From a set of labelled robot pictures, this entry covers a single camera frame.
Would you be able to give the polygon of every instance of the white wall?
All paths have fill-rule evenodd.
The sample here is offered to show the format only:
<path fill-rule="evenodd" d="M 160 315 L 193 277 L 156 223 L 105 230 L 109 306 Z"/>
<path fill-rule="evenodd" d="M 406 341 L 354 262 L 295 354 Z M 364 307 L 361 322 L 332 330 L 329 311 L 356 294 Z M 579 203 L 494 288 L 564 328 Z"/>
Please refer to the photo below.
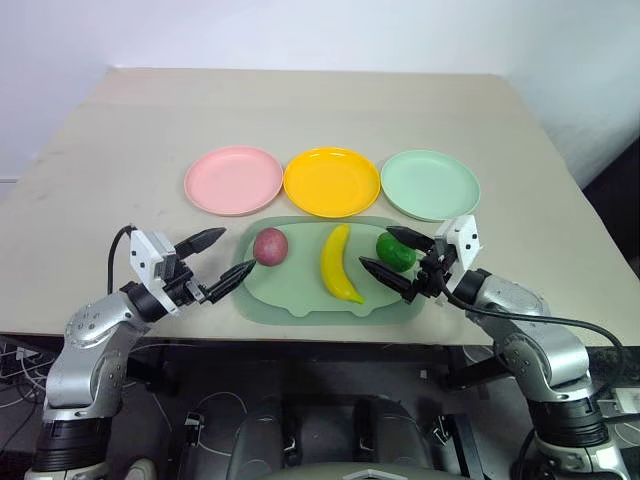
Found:
<path fill-rule="evenodd" d="M 107 65 L 504 75 L 588 183 L 638 135 L 638 0 L 5 0 L 0 178 Z"/>

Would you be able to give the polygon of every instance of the light green tray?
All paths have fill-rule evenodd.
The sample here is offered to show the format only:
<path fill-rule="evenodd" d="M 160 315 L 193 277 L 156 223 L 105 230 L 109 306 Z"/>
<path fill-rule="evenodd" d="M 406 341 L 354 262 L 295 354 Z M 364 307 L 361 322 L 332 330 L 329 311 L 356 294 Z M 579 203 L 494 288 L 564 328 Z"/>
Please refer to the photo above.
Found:
<path fill-rule="evenodd" d="M 317 224 L 317 236 L 310 235 L 315 229 L 294 226 L 312 223 Z M 324 239 L 335 226 L 343 223 L 353 225 L 352 235 L 345 250 L 345 270 L 358 291 L 368 300 L 365 305 L 336 299 L 319 287 L 320 252 Z M 381 217 L 351 217 L 348 222 L 315 217 L 273 217 L 254 223 L 240 239 L 234 254 L 234 263 L 251 258 L 255 236 L 267 227 L 280 228 L 285 233 L 291 232 L 304 242 L 298 241 L 296 245 L 295 238 L 290 238 L 290 257 L 287 260 L 292 258 L 293 265 L 287 264 L 287 260 L 280 267 L 268 268 L 257 265 L 245 280 L 246 284 L 233 292 L 236 307 L 249 320 L 270 325 L 385 325 L 411 319 L 422 309 L 424 298 L 417 298 L 411 305 L 405 304 L 398 294 L 379 284 L 357 261 L 358 255 L 375 258 L 377 234 L 395 223 Z M 273 285 L 282 284 L 283 292 L 295 295 L 295 287 L 298 283 L 304 282 L 305 276 L 309 279 L 305 283 L 306 288 L 298 288 L 297 291 L 307 292 L 306 296 L 299 294 L 301 298 L 287 300 L 282 292 L 274 291 Z M 302 297 L 308 298 L 308 304 L 312 306 L 305 305 L 306 300 Z"/>

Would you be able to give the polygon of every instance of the pink plate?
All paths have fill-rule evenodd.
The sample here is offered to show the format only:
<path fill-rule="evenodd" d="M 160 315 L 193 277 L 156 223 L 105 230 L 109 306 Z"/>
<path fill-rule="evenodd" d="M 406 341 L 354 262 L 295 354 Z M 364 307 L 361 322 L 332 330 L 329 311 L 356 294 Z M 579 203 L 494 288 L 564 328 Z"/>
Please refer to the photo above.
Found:
<path fill-rule="evenodd" d="M 184 191 L 194 205 L 216 215 L 247 215 L 268 204 L 282 187 L 282 166 L 264 150 L 224 147 L 191 165 Z"/>

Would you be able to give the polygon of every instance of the green pepper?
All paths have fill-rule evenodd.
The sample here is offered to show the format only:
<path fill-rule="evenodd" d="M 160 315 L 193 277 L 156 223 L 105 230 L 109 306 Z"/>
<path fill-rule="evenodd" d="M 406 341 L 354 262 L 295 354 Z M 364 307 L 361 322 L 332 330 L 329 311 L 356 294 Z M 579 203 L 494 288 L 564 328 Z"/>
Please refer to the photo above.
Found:
<path fill-rule="evenodd" d="M 378 258 L 396 272 L 405 272 L 416 263 L 416 252 L 400 243 L 389 232 L 381 233 L 376 242 Z"/>

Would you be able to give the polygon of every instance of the green plate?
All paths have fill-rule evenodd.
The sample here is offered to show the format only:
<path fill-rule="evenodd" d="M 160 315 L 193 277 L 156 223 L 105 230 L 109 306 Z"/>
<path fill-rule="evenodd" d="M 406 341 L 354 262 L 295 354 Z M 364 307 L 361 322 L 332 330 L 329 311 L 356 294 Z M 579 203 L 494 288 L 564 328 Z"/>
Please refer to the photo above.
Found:
<path fill-rule="evenodd" d="M 329 294 L 320 274 L 320 253 L 326 237 L 337 225 L 349 223 L 344 266 L 352 283 L 365 297 L 359 305 Z M 384 325 L 407 321 L 424 305 L 411 305 L 377 282 L 358 261 L 376 257 L 375 241 L 396 222 L 380 217 L 352 217 L 349 222 L 314 217 L 267 218 L 251 225 L 238 243 L 234 262 L 252 258 L 253 241 L 262 229 L 280 229 L 289 240 L 287 259 L 276 267 L 256 265 L 243 285 L 233 292 L 238 310 L 249 320 L 272 325 Z M 415 271 L 406 272 L 409 278 Z"/>
<path fill-rule="evenodd" d="M 480 201 L 476 176 L 455 158 L 430 150 L 391 157 L 380 173 L 389 201 L 410 217 L 442 222 L 472 212 Z"/>

